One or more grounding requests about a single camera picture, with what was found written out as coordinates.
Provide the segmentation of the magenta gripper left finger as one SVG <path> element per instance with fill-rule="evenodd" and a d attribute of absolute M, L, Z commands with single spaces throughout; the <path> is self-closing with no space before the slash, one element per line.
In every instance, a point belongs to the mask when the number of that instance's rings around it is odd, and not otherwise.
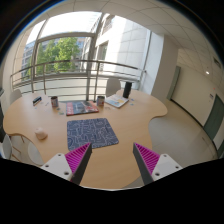
<path fill-rule="evenodd" d="M 92 144 L 87 143 L 67 154 L 58 153 L 46 162 L 42 169 L 79 185 L 92 153 Z"/>

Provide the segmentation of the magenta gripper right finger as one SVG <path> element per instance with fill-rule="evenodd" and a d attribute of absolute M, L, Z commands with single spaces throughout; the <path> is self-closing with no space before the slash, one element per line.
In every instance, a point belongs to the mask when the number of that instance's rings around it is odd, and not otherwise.
<path fill-rule="evenodd" d="M 138 143 L 133 144 L 133 154 L 145 185 L 182 169 L 168 154 L 158 154 Z"/>

